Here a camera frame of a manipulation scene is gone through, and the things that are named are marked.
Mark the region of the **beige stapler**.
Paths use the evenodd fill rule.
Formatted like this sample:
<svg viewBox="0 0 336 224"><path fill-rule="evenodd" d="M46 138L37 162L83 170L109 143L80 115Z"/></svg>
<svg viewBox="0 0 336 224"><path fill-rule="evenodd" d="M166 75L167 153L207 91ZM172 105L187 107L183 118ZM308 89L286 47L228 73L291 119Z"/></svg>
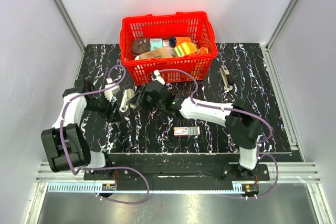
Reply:
<svg viewBox="0 0 336 224"><path fill-rule="evenodd" d="M125 113L129 108L131 108L129 106L129 99L134 97L134 96L135 96L135 93L134 93L133 89L124 90L123 97L122 97L122 100L121 100L121 103L120 103L120 108L119 108L119 111L121 113Z"/></svg>

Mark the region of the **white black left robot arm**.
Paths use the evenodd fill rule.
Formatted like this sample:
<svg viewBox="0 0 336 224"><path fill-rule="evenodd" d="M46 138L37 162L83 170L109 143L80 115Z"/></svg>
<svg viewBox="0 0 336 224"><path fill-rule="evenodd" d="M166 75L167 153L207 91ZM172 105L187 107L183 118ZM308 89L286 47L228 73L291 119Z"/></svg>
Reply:
<svg viewBox="0 0 336 224"><path fill-rule="evenodd" d="M113 100L119 91L120 86L112 83L110 78L99 97L95 97L98 91L87 79L76 80L75 87L64 91L62 109L56 122L41 133L47 161L53 172L70 170L68 162L71 161L74 168L96 169L101 179L112 177L114 168L107 154L90 150L80 122L85 110L97 112L109 123L121 121L119 103Z"/></svg>

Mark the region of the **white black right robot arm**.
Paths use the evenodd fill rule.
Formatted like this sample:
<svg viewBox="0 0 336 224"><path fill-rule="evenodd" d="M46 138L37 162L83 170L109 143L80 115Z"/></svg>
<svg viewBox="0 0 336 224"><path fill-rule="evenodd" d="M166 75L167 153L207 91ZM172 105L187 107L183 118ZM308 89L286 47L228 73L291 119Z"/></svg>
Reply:
<svg viewBox="0 0 336 224"><path fill-rule="evenodd" d="M177 118L202 120L226 128L239 148L239 175L250 180L257 175L257 147L262 129L261 120L232 103L202 103L185 95L172 94L155 80L142 85L129 99L132 108L160 109Z"/></svg>

